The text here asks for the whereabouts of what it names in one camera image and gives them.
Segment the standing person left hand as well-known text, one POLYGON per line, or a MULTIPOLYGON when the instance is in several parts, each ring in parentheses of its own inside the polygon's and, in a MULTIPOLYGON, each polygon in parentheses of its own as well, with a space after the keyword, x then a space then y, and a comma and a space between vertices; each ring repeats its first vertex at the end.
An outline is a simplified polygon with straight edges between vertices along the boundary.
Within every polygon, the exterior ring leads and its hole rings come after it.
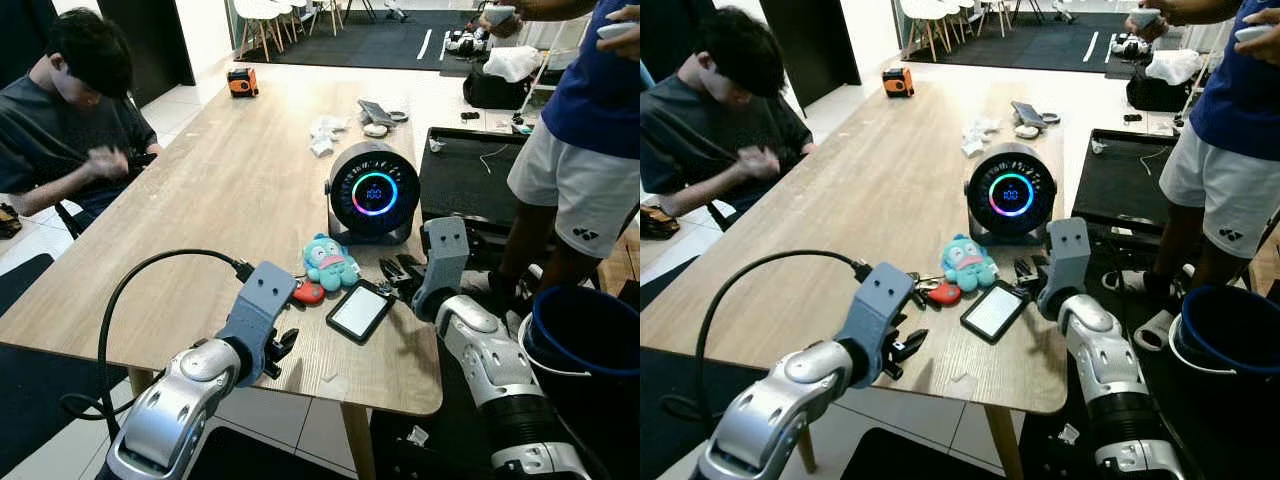
POLYGON ((1275 67, 1279 65, 1279 8, 1268 8, 1249 15, 1244 15, 1242 22, 1248 26, 1274 26, 1267 33, 1253 38, 1249 42, 1239 42, 1233 46, 1234 51, 1251 56, 1261 61, 1266 61, 1275 67))
POLYGON ((640 60, 640 6, 626 5, 605 17, 611 24, 596 29, 596 46, 602 51, 613 52, 635 61, 640 60))

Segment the standing person right hand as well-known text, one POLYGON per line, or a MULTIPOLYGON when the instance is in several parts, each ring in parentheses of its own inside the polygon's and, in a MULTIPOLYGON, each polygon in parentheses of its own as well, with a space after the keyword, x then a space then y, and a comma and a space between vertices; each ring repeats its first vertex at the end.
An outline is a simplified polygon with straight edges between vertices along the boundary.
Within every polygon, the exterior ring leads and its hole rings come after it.
POLYGON ((1176 8, 1170 1, 1144 0, 1130 10, 1125 27, 1129 35, 1149 44, 1166 35, 1175 23, 1176 8))
POLYGON ((484 6, 477 24, 498 38, 516 36, 525 20, 534 20, 538 14, 530 1, 490 1, 484 6))

